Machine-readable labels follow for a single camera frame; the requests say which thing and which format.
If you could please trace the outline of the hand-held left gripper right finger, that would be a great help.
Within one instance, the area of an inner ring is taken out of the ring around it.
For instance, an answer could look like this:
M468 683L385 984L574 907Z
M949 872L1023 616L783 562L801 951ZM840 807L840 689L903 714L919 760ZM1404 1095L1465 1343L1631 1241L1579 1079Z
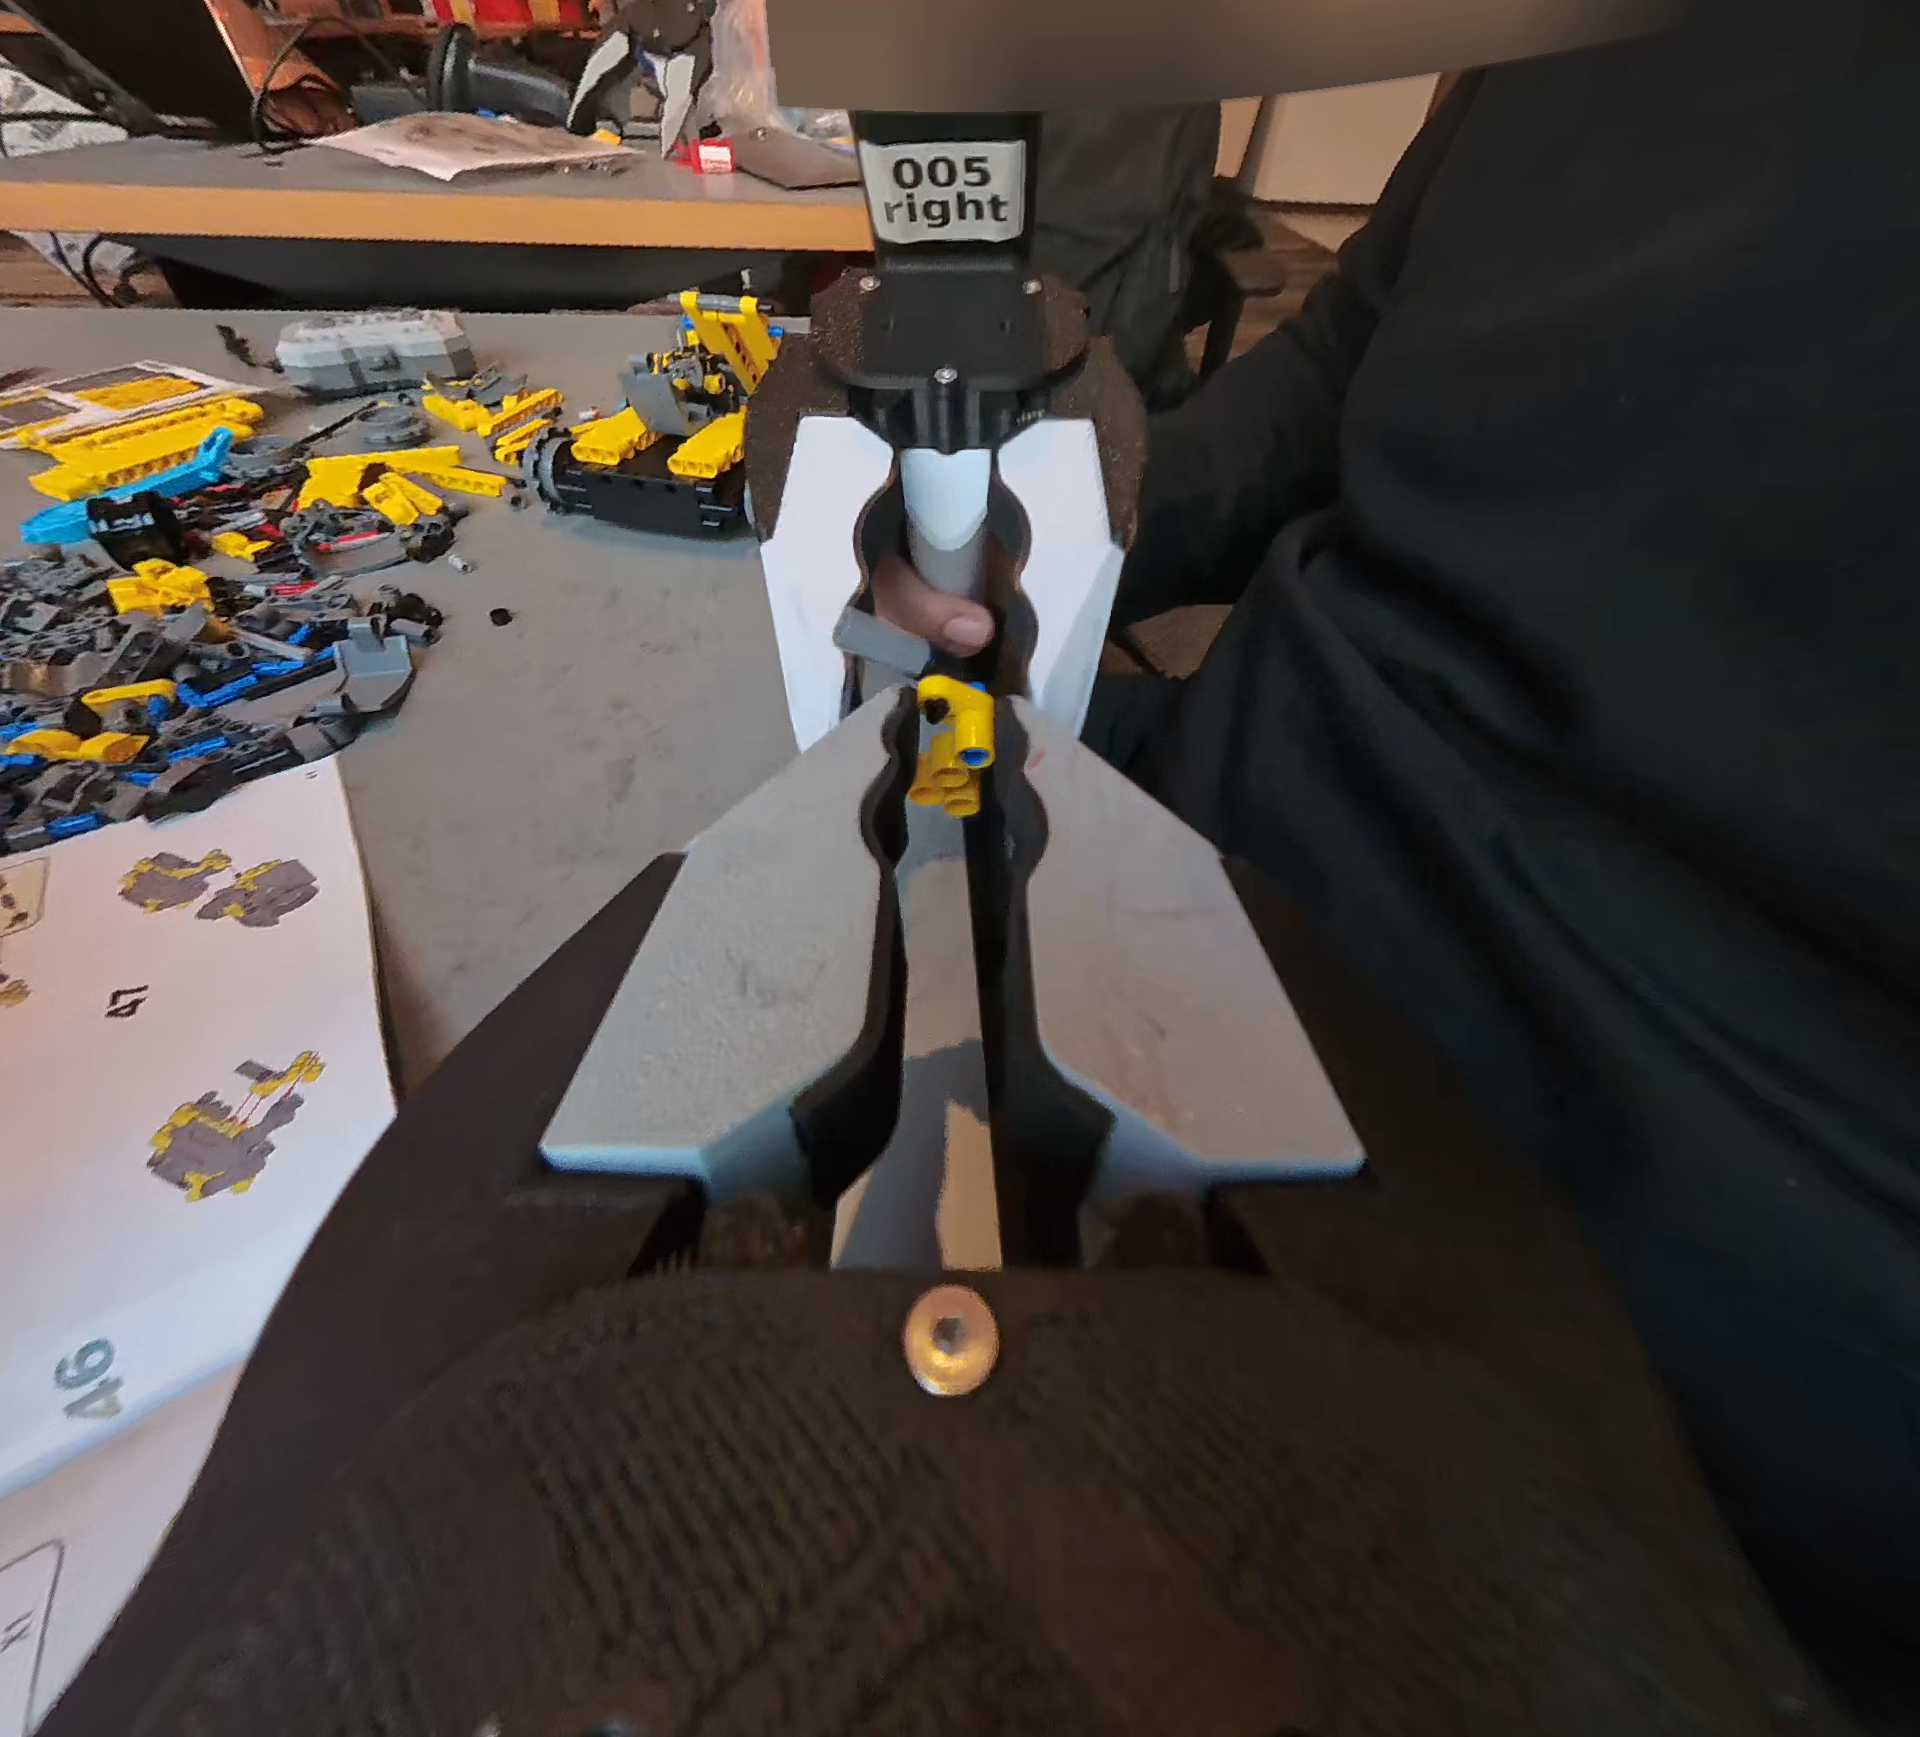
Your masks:
M1140 1199L1339 1183L1365 1148L1215 846L1023 698L968 888L1004 1258Z

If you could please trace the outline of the yellow toy brick connector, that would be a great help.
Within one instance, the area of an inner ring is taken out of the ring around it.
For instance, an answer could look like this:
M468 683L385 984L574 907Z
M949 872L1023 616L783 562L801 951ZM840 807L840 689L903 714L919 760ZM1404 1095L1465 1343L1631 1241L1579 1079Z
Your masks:
M919 679L925 742L907 799L951 819L982 811L984 777L996 763L996 698L980 685L943 673Z

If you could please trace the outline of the grey desk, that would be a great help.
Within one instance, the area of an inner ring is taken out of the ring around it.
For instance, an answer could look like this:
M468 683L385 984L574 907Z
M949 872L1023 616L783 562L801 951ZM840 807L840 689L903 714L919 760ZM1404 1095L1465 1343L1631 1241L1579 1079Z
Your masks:
M485 513L405 722L347 754L399 1105L180 1523L44 1734L1092 1734L1018 1491L939 1456L901 1323L962 1136L994 1237L970 941L907 860L905 1093L848 1256L708 1266L744 1207L541 1174L681 846L793 760L746 541ZM493 606L517 612L495 629ZM988 1527L1012 1548L980 1542Z

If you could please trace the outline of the yellow black toy excavator model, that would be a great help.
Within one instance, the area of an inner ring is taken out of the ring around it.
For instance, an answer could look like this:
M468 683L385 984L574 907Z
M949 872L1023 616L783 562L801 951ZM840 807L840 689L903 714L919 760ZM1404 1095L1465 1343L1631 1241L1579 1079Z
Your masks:
M665 349L627 357L623 405L543 426L519 476L558 517L679 539L726 539L746 519L748 405L785 340L755 296L684 290Z

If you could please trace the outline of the grey curved plate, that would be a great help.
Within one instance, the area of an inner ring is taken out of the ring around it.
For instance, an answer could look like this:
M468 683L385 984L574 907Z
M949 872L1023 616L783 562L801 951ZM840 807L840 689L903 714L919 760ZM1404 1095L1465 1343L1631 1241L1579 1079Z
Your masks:
M738 172L785 192L860 186L856 150L848 144L807 138L773 125L734 133L728 142Z

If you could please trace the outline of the black office chair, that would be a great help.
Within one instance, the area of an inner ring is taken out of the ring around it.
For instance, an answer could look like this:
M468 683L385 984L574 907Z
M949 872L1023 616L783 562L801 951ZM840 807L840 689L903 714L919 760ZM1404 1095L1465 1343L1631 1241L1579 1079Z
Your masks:
M1221 103L1041 117L1031 263L1087 302L1148 413L1229 357L1242 310L1286 290L1252 202L1215 170Z

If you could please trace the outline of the black grey gripper device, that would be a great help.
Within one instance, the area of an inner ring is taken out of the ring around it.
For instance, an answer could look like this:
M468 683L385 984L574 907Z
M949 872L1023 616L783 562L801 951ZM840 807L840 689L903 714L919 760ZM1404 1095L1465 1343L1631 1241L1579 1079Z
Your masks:
M568 103L564 131L590 138L602 127L625 129L633 91L653 103L647 117L663 158L700 133L698 109L714 71L716 0L629 0L594 44Z

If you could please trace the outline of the grey curved brick panel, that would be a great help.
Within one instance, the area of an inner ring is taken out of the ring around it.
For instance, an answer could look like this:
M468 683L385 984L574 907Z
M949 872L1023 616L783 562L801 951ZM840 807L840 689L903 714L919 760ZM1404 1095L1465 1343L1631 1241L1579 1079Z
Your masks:
M326 718L375 718L395 712L416 681L414 647L397 629L373 618L349 622L347 635L334 647L338 689L314 702Z

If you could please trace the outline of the wooden edged table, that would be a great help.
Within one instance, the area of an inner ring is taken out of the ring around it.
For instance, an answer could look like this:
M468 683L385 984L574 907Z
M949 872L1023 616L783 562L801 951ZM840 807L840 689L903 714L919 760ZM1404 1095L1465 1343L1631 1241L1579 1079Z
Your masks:
M6 158L2 204L8 233L127 243L186 310L623 310L740 275L801 304L815 263L872 253L854 188L637 150L438 182L326 146L129 138Z

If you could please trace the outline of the person in black clothing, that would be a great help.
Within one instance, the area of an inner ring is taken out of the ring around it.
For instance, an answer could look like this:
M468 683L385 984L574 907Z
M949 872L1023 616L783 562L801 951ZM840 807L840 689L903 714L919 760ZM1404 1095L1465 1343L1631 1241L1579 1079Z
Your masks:
M1361 227L1398 275L1272 624L1087 720L1572 1199L1875 1734L1916 1734L1916 166L1916 0L1467 73Z

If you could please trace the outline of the black pistol grip device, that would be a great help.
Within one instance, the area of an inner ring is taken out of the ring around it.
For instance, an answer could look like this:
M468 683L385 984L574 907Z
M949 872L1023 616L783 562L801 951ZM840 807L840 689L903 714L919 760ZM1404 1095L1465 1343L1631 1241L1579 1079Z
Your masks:
M424 71L424 105L434 113L489 115L541 129L568 129L574 87L509 44L485 44L464 22L442 26Z

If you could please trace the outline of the printed paper sheet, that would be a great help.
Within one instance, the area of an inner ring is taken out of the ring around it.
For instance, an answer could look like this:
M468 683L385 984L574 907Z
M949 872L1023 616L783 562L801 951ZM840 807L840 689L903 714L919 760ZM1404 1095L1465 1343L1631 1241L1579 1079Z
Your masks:
M576 170L621 170L619 142L479 113L422 111L310 140L312 156L405 170L438 184Z

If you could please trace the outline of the white building instruction booklet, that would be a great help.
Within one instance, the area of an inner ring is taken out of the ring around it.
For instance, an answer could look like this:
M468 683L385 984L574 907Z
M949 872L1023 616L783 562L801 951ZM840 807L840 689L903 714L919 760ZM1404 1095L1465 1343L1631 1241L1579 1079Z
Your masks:
M338 760L4 864L4 1734L146 1572L395 1112Z

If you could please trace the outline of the pile of toy brick pieces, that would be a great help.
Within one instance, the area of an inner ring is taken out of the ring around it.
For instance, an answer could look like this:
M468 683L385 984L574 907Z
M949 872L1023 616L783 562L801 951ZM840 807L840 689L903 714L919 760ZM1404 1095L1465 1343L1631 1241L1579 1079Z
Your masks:
M4 450L36 495L2 570L6 856L201 811L393 716L314 712L334 647L373 618L420 673L446 616L406 574L464 568L468 515L525 503L517 458L564 393L483 369L308 428L267 405L259 389Z

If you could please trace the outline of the yellow black sticker sheet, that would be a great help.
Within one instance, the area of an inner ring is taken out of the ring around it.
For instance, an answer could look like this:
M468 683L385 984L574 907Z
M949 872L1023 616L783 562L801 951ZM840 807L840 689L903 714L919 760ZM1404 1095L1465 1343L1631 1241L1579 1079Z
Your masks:
M91 430L255 393L253 383L162 361L134 361L65 381L26 381L2 391L2 448L38 450L48 440L58 444Z

